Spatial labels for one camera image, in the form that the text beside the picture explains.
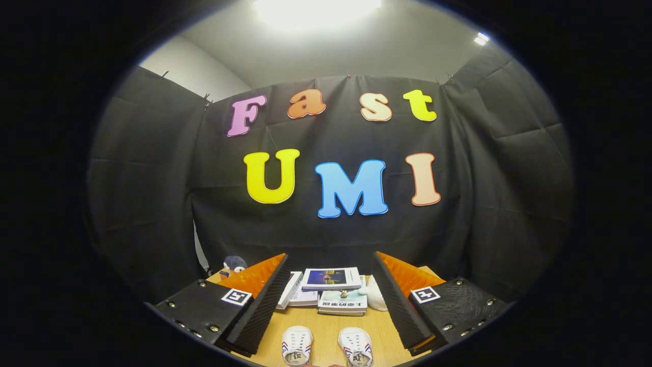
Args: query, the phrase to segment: pink letter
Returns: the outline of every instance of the pink letter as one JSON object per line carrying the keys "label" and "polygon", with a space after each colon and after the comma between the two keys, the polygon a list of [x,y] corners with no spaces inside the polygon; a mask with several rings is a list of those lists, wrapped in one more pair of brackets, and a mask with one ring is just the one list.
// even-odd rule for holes
{"label": "pink letter", "polygon": [[249,126],[246,125],[246,121],[249,120],[249,123],[254,122],[258,114],[258,106],[264,106],[265,103],[267,103],[267,98],[264,95],[234,102],[231,129],[226,133],[226,136],[247,134]]}

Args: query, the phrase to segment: black curtain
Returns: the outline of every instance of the black curtain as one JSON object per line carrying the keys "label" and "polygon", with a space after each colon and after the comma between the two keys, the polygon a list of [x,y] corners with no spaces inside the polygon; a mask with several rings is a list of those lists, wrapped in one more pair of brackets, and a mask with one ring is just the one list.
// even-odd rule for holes
{"label": "black curtain", "polygon": [[[326,110],[292,120],[289,99],[319,89]],[[435,121],[416,119],[404,93],[430,95]],[[389,121],[365,120],[363,93],[389,99]],[[227,137],[235,101],[265,95],[242,136]],[[294,194],[261,204],[246,190],[248,153],[267,152],[269,188],[280,184],[278,150],[295,148]],[[414,179],[407,155],[427,152],[442,199],[411,203]],[[340,163],[349,179],[367,159],[385,162],[389,211],[323,219],[324,162]],[[444,86],[405,78],[334,76],[277,84],[224,99],[200,126],[191,173],[192,211],[209,263],[228,255],[249,264],[285,252],[293,270],[358,266],[370,270],[373,251],[443,278],[467,276],[507,301],[524,294],[569,231],[573,189],[569,144],[545,92],[518,62],[488,44]]]}
{"label": "black curtain", "polygon": [[188,177],[203,99],[141,67],[98,124],[87,175],[98,252],[143,300],[204,278]]}

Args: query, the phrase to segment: wooden table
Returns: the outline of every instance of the wooden table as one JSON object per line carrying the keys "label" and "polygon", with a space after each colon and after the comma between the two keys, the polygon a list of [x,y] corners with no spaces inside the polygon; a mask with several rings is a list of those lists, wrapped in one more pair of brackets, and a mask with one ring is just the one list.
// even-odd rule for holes
{"label": "wooden table", "polygon": [[[420,268],[435,274],[427,266]],[[219,273],[208,280],[218,283]],[[310,306],[275,310],[260,341],[258,352],[251,358],[236,355],[263,366],[286,367],[281,357],[281,337],[287,328],[295,325],[307,327],[312,332],[314,341],[310,352],[310,363],[319,367],[328,367],[332,364],[347,366],[344,352],[337,344],[340,330],[346,327],[359,327],[371,336],[375,367],[396,366],[430,353],[428,351],[412,357],[409,351],[403,348],[387,311],[377,311],[368,307],[364,316],[321,315],[317,313],[317,306]]]}

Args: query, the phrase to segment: peach letter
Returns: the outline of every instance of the peach letter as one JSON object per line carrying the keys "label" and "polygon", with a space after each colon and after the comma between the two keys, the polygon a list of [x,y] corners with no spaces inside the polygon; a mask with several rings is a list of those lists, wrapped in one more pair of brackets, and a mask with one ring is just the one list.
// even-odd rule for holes
{"label": "peach letter", "polygon": [[412,114],[421,121],[433,121],[437,118],[434,111],[428,111],[426,102],[432,102],[432,97],[423,95],[419,89],[403,94],[404,99],[409,99],[409,105],[412,107]]}
{"label": "peach letter", "polygon": [[387,121],[392,118],[392,110],[387,103],[387,97],[380,93],[365,93],[360,96],[360,104],[364,107],[360,113],[368,121]]}
{"label": "peach letter", "polygon": [[432,176],[431,163],[434,160],[435,156],[430,153],[416,153],[406,157],[406,162],[412,166],[414,173],[415,195],[412,204],[416,206],[432,205],[441,200]]}
{"label": "peach letter", "polygon": [[321,101],[321,91],[306,89],[289,99],[292,105],[288,109],[289,118],[302,118],[305,115],[318,115],[326,109]]}

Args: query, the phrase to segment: stack of books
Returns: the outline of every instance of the stack of books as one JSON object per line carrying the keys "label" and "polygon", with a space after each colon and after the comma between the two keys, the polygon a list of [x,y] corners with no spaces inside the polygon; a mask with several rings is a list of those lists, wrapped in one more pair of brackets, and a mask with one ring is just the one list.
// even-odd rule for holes
{"label": "stack of books", "polygon": [[322,314],[363,316],[367,309],[367,297],[361,295],[359,290],[364,286],[366,278],[358,274],[358,268],[291,272],[276,309],[317,306],[318,313]]}
{"label": "stack of books", "polygon": [[319,302],[317,291],[303,291],[301,289],[302,272],[290,272],[290,279],[281,294],[277,310],[284,310],[287,307],[316,306]]}
{"label": "stack of books", "polygon": [[[360,276],[361,285],[366,286],[365,276]],[[318,304],[318,313],[339,316],[364,316],[367,308],[366,295],[360,289],[324,291]]]}

